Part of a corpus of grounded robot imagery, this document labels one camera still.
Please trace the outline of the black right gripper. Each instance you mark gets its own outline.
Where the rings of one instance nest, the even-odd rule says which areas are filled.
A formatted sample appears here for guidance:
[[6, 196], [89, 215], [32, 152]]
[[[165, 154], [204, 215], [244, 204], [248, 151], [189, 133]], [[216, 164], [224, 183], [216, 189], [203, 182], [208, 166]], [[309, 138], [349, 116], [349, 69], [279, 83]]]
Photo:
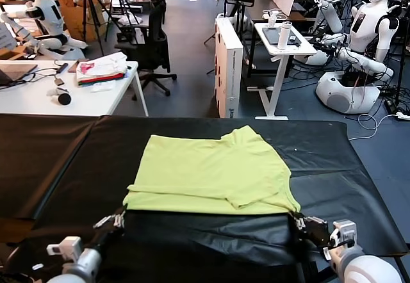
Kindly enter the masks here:
[[288, 213], [290, 225], [297, 230], [303, 229], [303, 235], [319, 248], [329, 245], [330, 234], [326, 220], [316, 216], [305, 216], [299, 212], [290, 211]]

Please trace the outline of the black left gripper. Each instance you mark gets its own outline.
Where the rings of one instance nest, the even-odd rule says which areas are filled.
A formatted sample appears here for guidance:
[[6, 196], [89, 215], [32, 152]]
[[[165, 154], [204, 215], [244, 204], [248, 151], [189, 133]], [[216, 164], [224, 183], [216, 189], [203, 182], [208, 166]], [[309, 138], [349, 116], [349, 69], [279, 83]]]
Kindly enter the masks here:
[[99, 253], [104, 253], [117, 238], [123, 235], [124, 215], [126, 206], [115, 211], [115, 214], [105, 216], [93, 225], [95, 235], [92, 238], [92, 248]]

